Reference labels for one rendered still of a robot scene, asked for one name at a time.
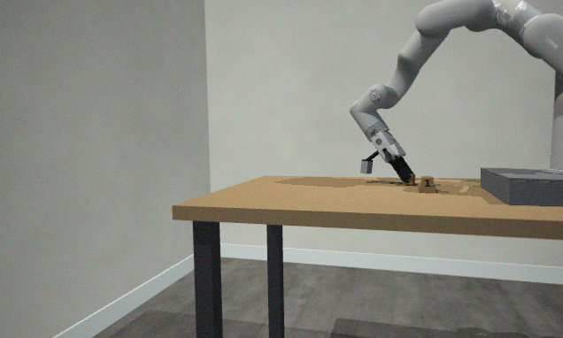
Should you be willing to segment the tan cube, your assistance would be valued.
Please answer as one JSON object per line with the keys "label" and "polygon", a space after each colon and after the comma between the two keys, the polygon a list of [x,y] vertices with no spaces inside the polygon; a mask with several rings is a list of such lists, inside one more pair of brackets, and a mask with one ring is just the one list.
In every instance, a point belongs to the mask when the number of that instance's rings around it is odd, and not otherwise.
{"label": "tan cube", "polygon": [[403,181],[403,184],[407,184],[407,185],[415,184],[415,174],[412,174],[412,173],[410,173],[410,174],[412,175],[412,177],[409,178],[406,181]]}
{"label": "tan cube", "polygon": [[421,186],[422,187],[434,187],[433,176],[421,176]]}

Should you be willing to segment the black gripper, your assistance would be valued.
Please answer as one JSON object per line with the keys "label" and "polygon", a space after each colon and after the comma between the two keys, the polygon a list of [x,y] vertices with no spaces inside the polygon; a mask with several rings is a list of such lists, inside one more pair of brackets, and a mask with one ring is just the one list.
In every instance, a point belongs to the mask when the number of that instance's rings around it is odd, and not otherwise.
{"label": "black gripper", "polygon": [[[369,141],[373,142],[383,160],[392,165],[402,181],[406,181],[412,177],[410,173],[414,173],[403,158],[405,151],[391,135],[388,127],[374,134]],[[378,141],[381,141],[381,143],[378,143]]]}

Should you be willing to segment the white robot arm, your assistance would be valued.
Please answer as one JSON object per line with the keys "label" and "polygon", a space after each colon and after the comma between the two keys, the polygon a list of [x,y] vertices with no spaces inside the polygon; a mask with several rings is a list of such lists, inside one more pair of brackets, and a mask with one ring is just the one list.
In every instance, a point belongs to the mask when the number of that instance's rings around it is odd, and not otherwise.
{"label": "white robot arm", "polygon": [[563,174],[563,16],[540,15],[523,0],[443,0],[425,7],[416,17],[416,31],[398,53],[396,71],[385,86],[373,85],[351,105],[352,117],[369,141],[387,127],[377,110],[390,109],[400,101],[451,29],[500,29],[556,71],[551,166],[543,172]]}

